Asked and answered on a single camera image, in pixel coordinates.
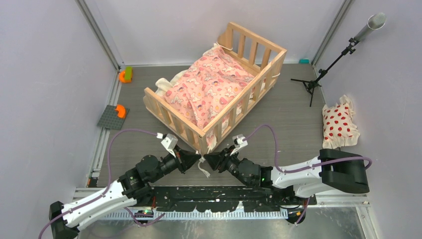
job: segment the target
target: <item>white pillow with red strawberries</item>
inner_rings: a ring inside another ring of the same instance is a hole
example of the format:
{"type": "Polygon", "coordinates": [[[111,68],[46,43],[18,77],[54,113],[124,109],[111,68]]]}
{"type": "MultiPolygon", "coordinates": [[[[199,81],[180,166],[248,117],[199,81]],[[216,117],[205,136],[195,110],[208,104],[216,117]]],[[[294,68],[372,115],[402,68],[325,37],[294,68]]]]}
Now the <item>white pillow with red strawberries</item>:
{"type": "Polygon", "coordinates": [[[322,121],[324,122],[323,148],[338,148],[357,144],[360,136],[357,126],[352,122],[353,103],[347,96],[340,98],[340,105],[322,108],[322,121]]]}

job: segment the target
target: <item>pink blanket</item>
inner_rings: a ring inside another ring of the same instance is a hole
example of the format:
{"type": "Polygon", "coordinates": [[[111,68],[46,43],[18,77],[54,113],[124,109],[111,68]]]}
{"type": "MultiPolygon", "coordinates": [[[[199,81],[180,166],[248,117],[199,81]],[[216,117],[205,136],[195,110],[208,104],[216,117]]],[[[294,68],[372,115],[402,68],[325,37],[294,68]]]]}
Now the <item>pink blanket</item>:
{"type": "Polygon", "coordinates": [[[253,78],[219,46],[197,60],[164,99],[203,129],[253,78]]]}

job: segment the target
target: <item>white string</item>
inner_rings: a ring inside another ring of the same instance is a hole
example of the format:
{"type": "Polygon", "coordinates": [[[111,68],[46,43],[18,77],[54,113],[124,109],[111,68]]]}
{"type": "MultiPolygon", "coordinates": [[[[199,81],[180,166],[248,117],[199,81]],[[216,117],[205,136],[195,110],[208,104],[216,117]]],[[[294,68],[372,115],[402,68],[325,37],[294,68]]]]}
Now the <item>white string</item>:
{"type": "Polygon", "coordinates": [[[200,170],[200,171],[202,171],[202,172],[205,174],[205,176],[206,176],[207,178],[209,178],[209,177],[211,176],[211,174],[210,174],[210,173],[208,173],[208,171],[206,171],[205,169],[201,168],[201,166],[200,166],[200,164],[201,164],[201,163],[203,163],[203,162],[205,162],[205,159],[204,159],[204,157],[201,155],[201,158],[199,159],[199,162],[198,162],[198,168],[199,168],[199,170],[200,170]]]}
{"type": "Polygon", "coordinates": [[[227,47],[225,47],[225,46],[220,45],[218,42],[216,42],[216,43],[217,43],[217,45],[221,46],[221,47],[222,47],[222,48],[224,48],[224,49],[227,49],[227,50],[229,50],[229,51],[233,50],[233,47],[232,47],[232,48],[227,48],[227,47]]]}

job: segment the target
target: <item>tripod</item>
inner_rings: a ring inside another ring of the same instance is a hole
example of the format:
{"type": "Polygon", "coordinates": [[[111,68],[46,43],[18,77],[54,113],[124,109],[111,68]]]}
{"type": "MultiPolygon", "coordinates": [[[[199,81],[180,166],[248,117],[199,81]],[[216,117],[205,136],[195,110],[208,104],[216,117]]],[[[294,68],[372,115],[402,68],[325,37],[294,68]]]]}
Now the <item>tripod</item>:
{"type": "Polygon", "coordinates": [[[304,81],[304,80],[297,80],[297,79],[291,79],[292,81],[298,81],[298,82],[302,82],[305,90],[311,95],[311,102],[309,104],[309,107],[312,106],[312,100],[314,99],[314,90],[316,87],[320,87],[321,85],[318,84],[318,81],[321,80],[322,77],[324,77],[327,72],[331,69],[331,67],[334,66],[335,63],[337,63],[337,61],[340,60],[341,57],[345,56],[347,53],[352,54],[353,52],[355,52],[356,49],[353,49],[354,46],[356,46],[359,43],[359,41],[357,41],[355,38],[351,38],[349,39],[349,46],[346,47],[346,49],[344,49],[341,52],[341,55],[339,57],[337,57],[337,59],[326,69],[320,69],[319,72],[319,76],[316,80],[314,81],[304,81]]]}

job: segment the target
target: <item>crib railing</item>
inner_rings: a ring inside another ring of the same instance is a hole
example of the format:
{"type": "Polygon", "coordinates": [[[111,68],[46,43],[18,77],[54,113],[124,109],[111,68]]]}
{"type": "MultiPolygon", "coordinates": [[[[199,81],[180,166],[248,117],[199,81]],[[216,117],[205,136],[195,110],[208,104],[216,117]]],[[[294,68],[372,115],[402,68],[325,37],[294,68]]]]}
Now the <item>crib railing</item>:
{"type": "Polygon", "coordinates": [[[286,56],[286,49],[233,22],[230,22],[227,25],[226,31],[218,38],[218,43],[225,48],[231,49],[233,46],[233,31],[238,31],[240,33],[238,51],[234,52],[233,50],[227,49],[224,49],[224,51],[237,60],[239,64],[255,78],[220,113],[218,113],[204,129],[199,129],[165,102],[165,100],[156,95],[151,89],[145,89],[144,102],[147,109],[174,133],[179,135],[189,146],[197,149],[201,153],[206,153],[208,151],[206,135],[214,132],[216,146],[218,146],[261,98],[267,94],[269,89],[277,82],[286,56]],[[249,59],[244,57],[246,38],[252,40],[249,59]],[[265,51],[262,57],[261,66],[258,66],[255,64],[255,60],[257,49],[260,44],[265,47],[265,51]],[[276,52],[277,55],[269,62],[271,51],[276,52]],[[239,115],[236,113],[238,106],[241,106],[241,113],[239,115]],[[228,120],[228,126],[223,131],[222,124],[224,120],[228,120]]]}

